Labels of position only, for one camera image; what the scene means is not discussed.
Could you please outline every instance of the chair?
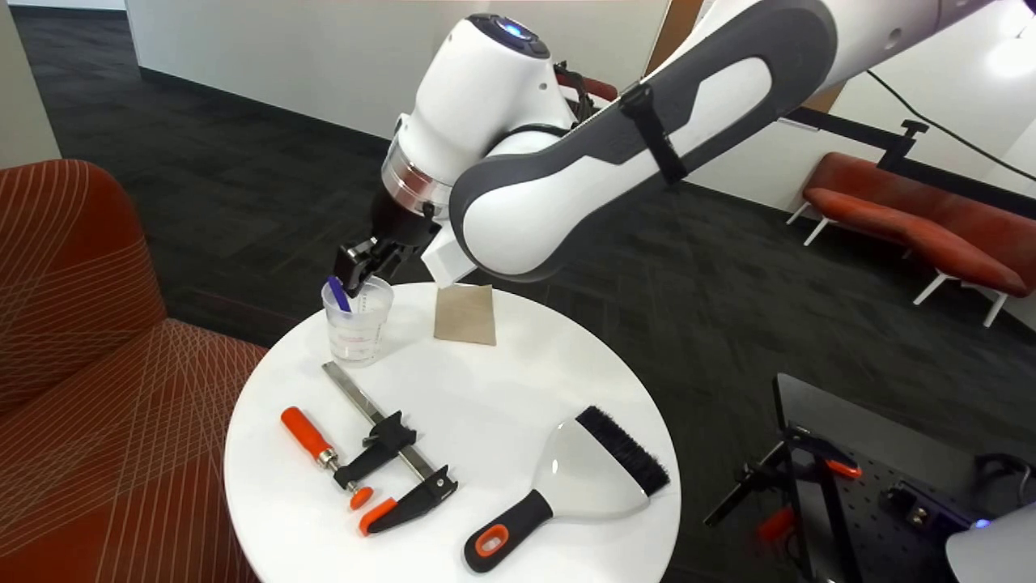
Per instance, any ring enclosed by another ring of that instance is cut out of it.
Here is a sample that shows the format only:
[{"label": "chair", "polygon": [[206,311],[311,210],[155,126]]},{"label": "chair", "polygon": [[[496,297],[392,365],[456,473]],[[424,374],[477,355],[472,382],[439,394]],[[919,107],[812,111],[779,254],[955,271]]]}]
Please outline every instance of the chair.
[{"label": "chair", "polygon": [[221,446],[259,355],[165,314],[103,169],[3,169],[0,580],[256,580]]}]

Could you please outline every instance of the clear cup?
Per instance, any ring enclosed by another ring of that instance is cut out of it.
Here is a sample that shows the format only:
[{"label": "clear cup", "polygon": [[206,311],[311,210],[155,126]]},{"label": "clear cup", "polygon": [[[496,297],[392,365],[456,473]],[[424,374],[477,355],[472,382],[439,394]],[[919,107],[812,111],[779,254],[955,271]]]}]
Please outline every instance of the clear cup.
[{"label": "clear cup", "polygon": [[323,281],[320,303],[327,314],[331,355],[337,362],[373,361],[377,354],[382,327],[392,311],[392,286],[368,275],[355,297],[350,297],[350,311],[342,311],[331,286]]}]

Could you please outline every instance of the black handle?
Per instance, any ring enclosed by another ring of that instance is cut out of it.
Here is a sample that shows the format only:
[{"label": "black handle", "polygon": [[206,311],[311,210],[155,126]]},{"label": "black handle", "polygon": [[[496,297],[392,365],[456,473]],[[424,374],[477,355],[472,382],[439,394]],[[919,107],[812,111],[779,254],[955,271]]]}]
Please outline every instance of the black handle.
[{"label": "black handle", "polygon": [[493,570],[499,562],[506,562],[537,524],[553,517],[553,509],[548,500],[529,488],[517,507],[501,511],[496,522],[479,527],[467,546],[464,558],[477,573]]},{"label": "black handle", "polygon": [[400,446],[410,446],[416,441],[416,434],[410,427],[400,426],[400,415],[388,415],[382,417],[368,436],[363,441],[365,449],[350,463],[341,468],[333,473],[333,482],[341,482],[342,488],[355,488],[359,479],[365,479],[368,473],[376,473],[377,468],[385,468],[388,459],[393,459],[393,454]]},{"label": "black handle", "polygon": [[447,503],[453,492],[456,492],[456,482],[451,479],[451,468],[439,468],[436,473],[422,479],[422,487],[415,487],[406,496],[400,496],[400,503],[388,514],[373,522],[368,534],[406,524],[406,522],[426,514],[429,509],[436,509],[439,503]]}]

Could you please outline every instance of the putty knife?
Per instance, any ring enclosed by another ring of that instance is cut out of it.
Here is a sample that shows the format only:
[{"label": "putty knife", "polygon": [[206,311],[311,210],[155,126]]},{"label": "putty knife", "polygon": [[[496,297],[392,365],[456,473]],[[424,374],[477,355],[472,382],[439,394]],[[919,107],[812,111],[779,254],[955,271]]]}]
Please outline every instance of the putty knife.
[{"label": "putty knife", "polygon": [[646,507],[669,482],[604,413],[585,408],[548,436],[533,488],[506,514],[479,527],[464,558],[477,573],[506,562],[548,517],[604,522]]}]

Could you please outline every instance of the red chair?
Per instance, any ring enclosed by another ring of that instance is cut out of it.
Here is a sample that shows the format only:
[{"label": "red chair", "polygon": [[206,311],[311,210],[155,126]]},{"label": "red chair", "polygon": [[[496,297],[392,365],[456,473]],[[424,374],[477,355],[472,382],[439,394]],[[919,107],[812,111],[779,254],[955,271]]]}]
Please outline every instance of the red chair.
[{"label": "red chair", "polygon": [[897,248],[936,267],[936,280],[913,297],[922,305],[943,281],[989,289],[989,327],[1008,297],[1027,297],[1036,289],[1036,222],[1001,208],[910,183],[874,161],[828,153],[802,185],[805,208],[821,222],[802,248],[828,227],[847,227]]},{"label": "red chair", "polygon": [[256,580],[221,479],[262,351],[165,319],[126,190],[0,171],[0,580]]}]

